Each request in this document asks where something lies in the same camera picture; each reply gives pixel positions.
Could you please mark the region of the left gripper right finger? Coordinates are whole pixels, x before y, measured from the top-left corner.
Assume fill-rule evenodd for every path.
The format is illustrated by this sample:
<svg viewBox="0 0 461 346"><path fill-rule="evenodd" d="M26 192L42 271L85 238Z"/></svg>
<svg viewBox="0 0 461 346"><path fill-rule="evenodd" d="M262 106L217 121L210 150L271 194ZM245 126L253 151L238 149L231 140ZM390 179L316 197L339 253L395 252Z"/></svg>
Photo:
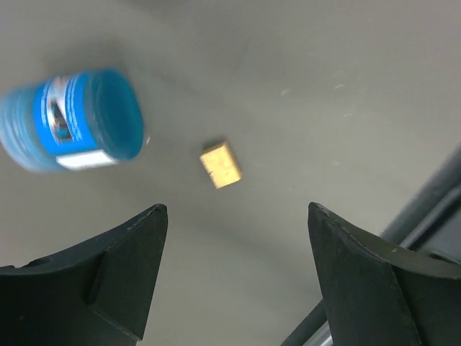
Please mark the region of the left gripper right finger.
<svg viewBox="0 0 461 346"><path fill-rule="evenodd" d="M459 345L460 266L412 252L308 206L335 345Z"/></svg>

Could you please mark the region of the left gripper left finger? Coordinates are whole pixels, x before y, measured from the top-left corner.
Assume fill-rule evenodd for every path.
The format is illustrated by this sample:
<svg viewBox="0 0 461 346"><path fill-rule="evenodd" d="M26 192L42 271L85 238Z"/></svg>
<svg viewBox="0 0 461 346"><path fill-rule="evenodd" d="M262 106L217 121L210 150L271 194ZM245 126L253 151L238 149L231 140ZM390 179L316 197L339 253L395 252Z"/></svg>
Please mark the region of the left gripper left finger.
<svg viewBox="0 0 461 346"><path fill-rule="evenodd" d="M166 243L156 204L22 267L1 269L3 345L135 345L144 338Z"/></svg>

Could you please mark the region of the blue jar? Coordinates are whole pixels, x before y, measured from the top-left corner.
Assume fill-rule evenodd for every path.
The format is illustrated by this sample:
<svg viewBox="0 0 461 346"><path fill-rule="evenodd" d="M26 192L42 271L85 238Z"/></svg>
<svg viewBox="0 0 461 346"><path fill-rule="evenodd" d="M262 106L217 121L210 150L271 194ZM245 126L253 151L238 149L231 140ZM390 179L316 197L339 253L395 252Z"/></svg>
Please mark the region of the blue jar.
<svg viewBox="0 0 461 346"><path fill-rule="evenodd" d="M55 76L1 97L1 144L31 172L79 171L133 160L144 142L134 88L112 68Z"/></svg>

